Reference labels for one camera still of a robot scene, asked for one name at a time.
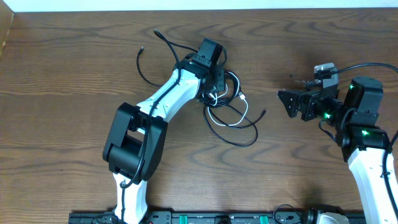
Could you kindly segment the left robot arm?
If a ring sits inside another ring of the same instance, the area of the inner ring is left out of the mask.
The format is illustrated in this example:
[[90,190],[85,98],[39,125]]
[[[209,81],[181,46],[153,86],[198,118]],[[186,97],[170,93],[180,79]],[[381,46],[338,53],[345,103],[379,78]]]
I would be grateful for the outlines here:
[[186,102],[215,90],[223,75],[222,65],[184,59],[151,97],[116,110],[103,150],[117,187],[113,223],[143,221],[147,182],[160,163],[169,121]]

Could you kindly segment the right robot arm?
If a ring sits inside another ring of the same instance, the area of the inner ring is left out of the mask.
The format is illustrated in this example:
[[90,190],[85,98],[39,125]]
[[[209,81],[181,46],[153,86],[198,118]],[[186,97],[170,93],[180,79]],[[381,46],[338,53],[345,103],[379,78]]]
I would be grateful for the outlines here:
[[344,101],[334,89],[280,90],[278,98],[288,116],[302,114],[302,120],[320,118],[335,127],[332,137],[342,150],[359,190],[367,223],[397,223],[397,179],[392,146],[394,139],[376,126],[383,97],[382,83],[369,77],[352,79]]

